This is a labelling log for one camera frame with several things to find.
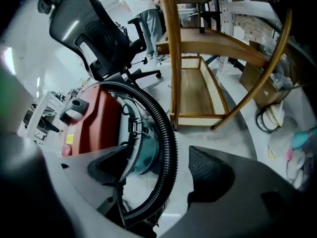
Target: office chair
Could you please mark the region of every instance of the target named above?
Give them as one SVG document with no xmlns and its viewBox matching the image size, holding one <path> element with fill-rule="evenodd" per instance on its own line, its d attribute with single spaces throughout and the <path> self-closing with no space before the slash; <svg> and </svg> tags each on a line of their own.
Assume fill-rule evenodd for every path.
<svg viewBox="0 0 317 238">
<path fill-rule="evenodd" d="M 130 83 L 136 79 L 156 74 L 159 70 L 142 73 L 138 69 L 131 74 L 134 56 L 146 50 L 146 43 L 139 18 L 128 21 L 134 24 L 139 39 L 130 42 L 106 13 L 99 0 L 39 0 L 39 13 L 50 18 L 49 34 L 83 60 L 89 76 L 103 81 L 105 76 L 126 73 Z"/>
</svg>

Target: cable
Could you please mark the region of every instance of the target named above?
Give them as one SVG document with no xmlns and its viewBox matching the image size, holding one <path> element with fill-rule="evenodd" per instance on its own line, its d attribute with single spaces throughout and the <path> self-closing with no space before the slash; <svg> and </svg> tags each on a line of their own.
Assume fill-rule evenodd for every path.
<svg viewBox="0 0 317 238">
<path fill-rule="evenodd" d="M 266 125 L 264 124 L 264 120 L 263 120 L 263 114 L 264 114 L 265 110 L 261 111 L 260 113 L 258 113 L 256 115 L 256 125 L 257 127 L 263 131 L 264 133 L 267 133 L 267 134 L 270 134 L 273 132 L 273 130 L 270 130 L 269 128 L 266 127 Z M 261 116 L 261 120 L 262 120 L 262 124 L 263 124 L 263 127 L 264 129 L 259 125 L 259 122 L 258 122 L 258 119 L 259 119 L 259 116 Z"/>
<path fill-rule="evenodd" d="M 167 60 L 167 59 L 169 59 L 169 55 L 168 55 L 167 58 L 165 58 L 165 59 L 163 59 L 163 60 L 156 61 L 155 64 L 154 64 L 154 66 L 156 66 L 158 63 L 159 63 L 160 65 L 162 65 L 162 62 L 170 62 L 170 61 L 165 61 L 165 60 Z"/>
<path fill-rule="evenodd" d="M 142 107 L 142 105 L 140 104 L 140 102 L 138 102 L 137 100 L 133 99 L 133 98 L 130 98 L 130 97 L 127 97 L 127 96 L 124 96 L 124 95 L 121 95 L 119 93 L 116 93 L 116 92 L 110 92 L 110 93 L 113 93 L 117 96 L 119 96 L 120 98 L 122 98 L 122 100 L 124 101 L 124 99 L 127 99 L 127 100 L 130 100 L 132 101 L 134 104 L 137 104 L 144 112 L 148 113 L 146 111 L 146 109 L 144 107 Z"/>
<path fill-rule="evenodd" d="M 122 112 L 123 115 L 128 116 L 128 115 L 130 115 L 130 113 L 129 113 L 129 112 L 126 113 L 126 112 L 124 111 L 124 108 L 125 108 L 125 107 L 128 107 L 128 104 L 126 104 L 126 102 L 125 102 L 125 104 L 123 105 L 121 112 Z"/>
</svg>

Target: white wall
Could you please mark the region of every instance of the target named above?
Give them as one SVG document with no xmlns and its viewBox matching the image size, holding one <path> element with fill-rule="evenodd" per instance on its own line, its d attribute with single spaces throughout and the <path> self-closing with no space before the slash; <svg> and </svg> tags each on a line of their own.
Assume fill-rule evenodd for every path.
<svg viewBox="0 0 317 238">
<path fill-rule="evenodd" d="M 131 41 L 135 41 L 139 38 L 137 30 L 133 24 L 128 24 L 127 22 L 135 18 L 130 11 L 125 9 L 122 5 L 118 4 L 111 10 L 106 10 L 108 15 L 111 17 L 113 22 L 118 22 L 120 25 L 123 25 L 128 30 L 128 35 Z"/>
<path fill-rule="evenodd" d="M 47 91 L 67 94 L 88 78 L 80 57 L 49 36 L 49 18 L 38 13 L 37 3 L 24 0 L 0 40 L 1 49 L 12 47 L 16 77 L 35 99 L 37 91 L 40 96 Z M 118 0 L 102 0 L 102 4 L 114 21 L 128 28 L 130 39 L 136 40 L 134 26 L 127 24 L 132 14 Z"/>
</svg>

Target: black corrugated hose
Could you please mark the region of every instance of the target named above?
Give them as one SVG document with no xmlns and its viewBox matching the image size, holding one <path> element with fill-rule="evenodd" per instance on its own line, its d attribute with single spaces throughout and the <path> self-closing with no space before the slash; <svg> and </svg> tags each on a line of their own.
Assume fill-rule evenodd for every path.
<svg viewBox="0 0 317 238">
<path fill-rule="evenodd" d="M 175 184 L 177 174 L 177 145 L 174 129 L 163 108 L 142 89 L 134 85 L 114 81 L 99 83 L 105 90 L 129 94 L 139 101 L 150 113 L 158 129 L 158 140 L 163 154 L 163 164 L 158 181 L 148 199 L 136 209 L 124 214 L 127 226 L 136 224 L 155 214 L 168 200 Z"/>
</svg>

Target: chair base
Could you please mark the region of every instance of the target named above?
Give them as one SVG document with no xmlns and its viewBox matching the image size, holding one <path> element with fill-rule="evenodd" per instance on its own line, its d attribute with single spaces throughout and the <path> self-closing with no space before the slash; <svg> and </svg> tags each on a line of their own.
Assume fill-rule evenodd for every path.
<svg viewBox="0 0 317 238">
<path fill-rule="evenodd" d="M 139 79 L 139 78 L 147 77 L 147 76 L 154 75 L 154 74 L 156 74 L 157 78 L 161 78 L 162 77 L 162 74 L 161 74 L 161 72 L 159 70 L 142 72 L 141 69 L 137 69 L 134 73 L 131 74 L 128 69 L 125 69 L 124 73 L 127 74 L 128 79 L 130 79 L 130 81 L 136 86 L 138 86 L 138 84 L 135 81 L 137 79 Z"/>
</svg>

